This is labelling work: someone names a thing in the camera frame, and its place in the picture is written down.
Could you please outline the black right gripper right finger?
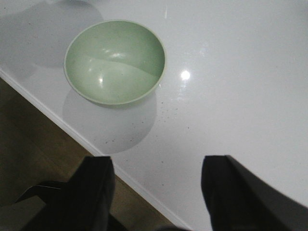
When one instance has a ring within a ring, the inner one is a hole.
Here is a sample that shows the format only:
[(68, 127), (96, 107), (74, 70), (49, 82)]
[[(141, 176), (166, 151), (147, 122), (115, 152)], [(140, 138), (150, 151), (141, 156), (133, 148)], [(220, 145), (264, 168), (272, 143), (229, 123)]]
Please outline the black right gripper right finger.
[(277, 191), (230, 155), (204, 158), (201, 188), (215, 231), (306, 231), (307, 207)]

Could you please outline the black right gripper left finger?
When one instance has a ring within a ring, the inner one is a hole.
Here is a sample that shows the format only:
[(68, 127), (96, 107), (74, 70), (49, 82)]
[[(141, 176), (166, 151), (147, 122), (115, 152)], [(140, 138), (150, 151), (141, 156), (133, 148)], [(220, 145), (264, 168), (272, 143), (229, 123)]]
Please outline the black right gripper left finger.
[(105, 231), (115, 189), (110, 157), (85, 157), (60, 192), (31, 220), (33, 231)]

